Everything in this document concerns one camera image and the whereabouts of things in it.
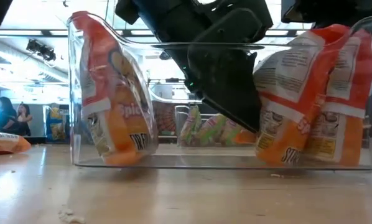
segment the person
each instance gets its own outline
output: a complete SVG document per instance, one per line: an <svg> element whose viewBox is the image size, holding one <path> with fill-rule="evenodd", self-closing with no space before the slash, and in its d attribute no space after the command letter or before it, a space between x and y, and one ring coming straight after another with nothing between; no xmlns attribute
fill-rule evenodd
<svg viewBox="0 0 372 224"><path fill-rule="evenodd" d="M19 128L16 122L16 111L13 109L12 102L7 97L0 97L0 131L10 132Z"/></svg>
<svg viewBox="0 0 372 224"><path fill-rule="evenodd" d="M26 132L26 136L31 136L30 132L30 125L32 121L32 116L30 114L30 106L21 103L19 107L17 108L17 120L21 123L21 125L24 127L24 131Z"/></svg>

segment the dark hair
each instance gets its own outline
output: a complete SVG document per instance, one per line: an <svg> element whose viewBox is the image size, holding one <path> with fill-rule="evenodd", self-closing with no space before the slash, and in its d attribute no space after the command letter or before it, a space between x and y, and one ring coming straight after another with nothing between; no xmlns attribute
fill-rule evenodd
<svg viewBox="0 0 372 224"><path fill-rule="evenodd" d="M14 110L12 102L8 97L5 96L0 97L0 102L2 103L3 112L9 114L12 110Z"/></svg>
<svg viewBox="0 0 372 224"><path fill-rule="evenodd" d="M25 104L25 103L21 103L19 105L19 107L17 108L17 116L20 116L22 113L19 111L19 108L20 106L24 106L24 108L26 109L26 116L30 115L30 106Z"/></svg>

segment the table surface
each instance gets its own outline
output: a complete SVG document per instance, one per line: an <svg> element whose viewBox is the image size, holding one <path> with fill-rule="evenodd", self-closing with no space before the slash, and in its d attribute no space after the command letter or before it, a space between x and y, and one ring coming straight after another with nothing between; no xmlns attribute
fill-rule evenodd
<svg viewBox="0 0 372 224"><path fill-rule="evenodd" d="M71 166L68 146L0 156L0 224L372 223L372 172Z"/></svg>

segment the clear plastic bin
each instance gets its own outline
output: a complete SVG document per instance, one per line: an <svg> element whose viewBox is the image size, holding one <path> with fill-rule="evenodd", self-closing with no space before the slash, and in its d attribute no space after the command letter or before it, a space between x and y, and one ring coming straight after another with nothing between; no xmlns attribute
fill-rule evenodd
<svg viewBox="0 0 372 224"><path fill-rule="evenodd" d="M288 49L307 49L310 47L318 48L318 46L309 45L270 45L270 44L196 44L196 43L173 43L173 44L140 44L131 42L118 35L109 25L100 17L88 14L88 17L98 21L106 30L112 33L118 41L118 45L128 52L132 57L138 58L138 55L160 55L166 50L187 51L193 45L195 49L202 48L222 48L222 49L237 49L244 50L246 54L257 52L256 62L264 60L270 53L279 52ZM275 166L264 162L256 157L255 146L249 147L178 147L175 144L160 144L154 154L143 157L139 162L131 166L109 166L105 164L98 154L93 140L91 138L88 126L83 122L81 111L81 99L84 95L82 92L79 80L80 69L83 65L80 62L81 51L83 49L84 37L81 30L76 29L74 22L81 17L72 17L68 22L69 31L69 51L70 51L70 126L72 127L71 155L72 162L76 166L86 167L145 167L159 169L330 169L330 170L372 170L372 86L370 95L366 102L365 118L363 125L363 137L360 147L359 162L353 166L341 165L337 162L327 161L311 161L302 157L298 164ZM372 17L361 20L356 23L342 39L353 36L359 31L370 33L372 37ZM248 99L235 99L240 103ZM174 100L174 103L200 103L198 100ZM175 110L176 123L183 124L187 117L188 108L186 106L178 106ZM180 127L176 127L176 133L180 131Z"/></svg>

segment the snack bag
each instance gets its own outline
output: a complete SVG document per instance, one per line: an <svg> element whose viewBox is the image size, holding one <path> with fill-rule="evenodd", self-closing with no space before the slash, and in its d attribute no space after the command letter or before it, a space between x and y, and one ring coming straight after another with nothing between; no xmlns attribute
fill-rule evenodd
<svg viewBox="0 0 372 224"><path fill-rule="evenodd" d="M312 126L305 156L343 166L358 165L371 84L371 35L361 30L341 49L330 74L322 114Z"/></svg>
<svg viewBox="0 0 372 224"><path fill-rule="evenodd" d="M194 135L200 129L201 115L198 106L191 106L185 124L178 137L180 146L191 146L194 142Z"/></svg>
<svg viewBox="0 0 372 224"><path fill-rule="evenodd" d="M226 123L226 117L222 114L212 116L208 119L198 133L196 134L196 142L199 146L207 146L209 144L214 144L216 140L220 137L223 127Z"/></svg>
<svg viewBox="0 0 372 224"><path fill-rule="evenodd" d="M341 25L308 30L288 43L292 48L257 65L254 82L263 104L258 158L272 166L298 163L347 31Z"/></svg>
<svg viewBox="0 0 372 224"><path fill-rule="evenodd" d="M242 128L242 130L233 138L233 142L236 144L255 144L256 136L257 134Z"/></svg>
<svg viewBox="0 0 372 224"><path fill-rule="evenodd" d="M30 149L30 143L22 136L0 133L0 155L26 152Z"/></svg>
<svg viewBox="0 0 372 224"><path fill-rule="evenodd" d="M219 138L219 141L223 146L233 146L238 144L234 138L241 133L242 127L236 124L234 121L226 118L225 125L222 130L222 134Z"/></svg>
<svg viewBox="0 0 372 224"><path fill-rule="evenodd" d="M142 73L109 27L85 11L72 16L83 31L81 117L106 164L137 163L157 149L157 126Z"/></svg>

